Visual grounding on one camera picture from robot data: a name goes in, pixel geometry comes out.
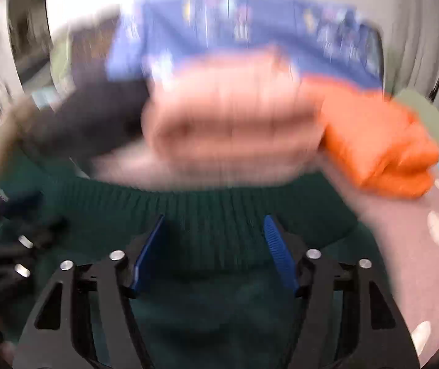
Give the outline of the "dark green fleece sweater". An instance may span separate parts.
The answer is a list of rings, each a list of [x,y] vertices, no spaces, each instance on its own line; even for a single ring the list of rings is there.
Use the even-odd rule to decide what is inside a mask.
[[[0,186],[7,196],[42,193],[38,209],[16,224],[69,221],[68,232],[38,256],[35,288],[15,307],[18,342],[62,262],[84,265],[124,250],[158,216],[156,270],[131,302],[152,368],[284,368],[298,305],[265,241],[268,215],[339,262],[370,260],[387,287],[371,232],[319,172],[281,187],[146,192],[87,180],[67,163],[18,151]]]

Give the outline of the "pink dotted bed cover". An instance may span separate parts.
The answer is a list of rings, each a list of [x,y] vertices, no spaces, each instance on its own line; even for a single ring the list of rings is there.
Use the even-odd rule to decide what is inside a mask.
[[[94,162],[92,177],[148,191],[213,186],[274,186],[293,180],[301,168],[292,164],[258,163],[218,173],[175,171],[142,148],[122,149]],[[374,231],[384,254],[397,302],[411,330],[423,367],[439,365],[439,165],[434,186],[416,200],[399,200],[357,190],[324,157],[308,170],[319,169]]]

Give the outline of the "black folded garment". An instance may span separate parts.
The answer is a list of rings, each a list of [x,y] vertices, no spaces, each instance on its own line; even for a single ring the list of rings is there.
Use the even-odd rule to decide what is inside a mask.
[[[54,109],[43,109],[22,136],[22,146],[45,157],[85,160],[120,148],[142,135],[147,81],[90,82]]]

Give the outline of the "dark patterned pillow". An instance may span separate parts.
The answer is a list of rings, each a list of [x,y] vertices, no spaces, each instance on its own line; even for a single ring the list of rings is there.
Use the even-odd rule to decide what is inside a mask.
[[[106,61],[117,25],[118,17],[112,16],[70,32],[69,72],[77,88],[106,78]]]

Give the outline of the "orange puffer jacket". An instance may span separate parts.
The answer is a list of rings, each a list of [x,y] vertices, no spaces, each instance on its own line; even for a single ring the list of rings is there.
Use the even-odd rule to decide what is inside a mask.
[[[321,149],[353,186],[408,199],[431,189],[439,144],[412,110],[380,90],[327,77],[306,77],[301,86],[321,104]]]

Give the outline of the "green pillow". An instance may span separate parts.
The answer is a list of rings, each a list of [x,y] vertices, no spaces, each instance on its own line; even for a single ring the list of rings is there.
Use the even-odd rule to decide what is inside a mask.
[[[439,110],[423,95],[413,89],[403,89],[395,100],[418,114],[428,133],[439,144]]]

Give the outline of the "pink folded garment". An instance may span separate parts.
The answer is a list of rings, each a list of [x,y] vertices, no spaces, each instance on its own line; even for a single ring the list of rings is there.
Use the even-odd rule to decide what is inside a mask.
[[[143,136],[160,187],[286,182],[317,152],[320,104],[278,50],[218,54],[157,81]]]

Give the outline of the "blue tree-print sheet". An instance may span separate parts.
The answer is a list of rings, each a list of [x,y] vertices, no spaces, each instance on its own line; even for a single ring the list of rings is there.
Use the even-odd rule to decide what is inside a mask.
[[[379,31],[352,6],[314,0],[138,0],[121,11],[106,74],[170,78],[194,56],[267,46],[299,74],[384,83]]]

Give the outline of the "white pleated curtain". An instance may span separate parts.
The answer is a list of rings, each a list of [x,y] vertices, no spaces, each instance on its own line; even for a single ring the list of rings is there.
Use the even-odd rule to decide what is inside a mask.
[[[385,90],[412,88],[439,110],[439,0],[389,0],[391,30],[384,31]]]

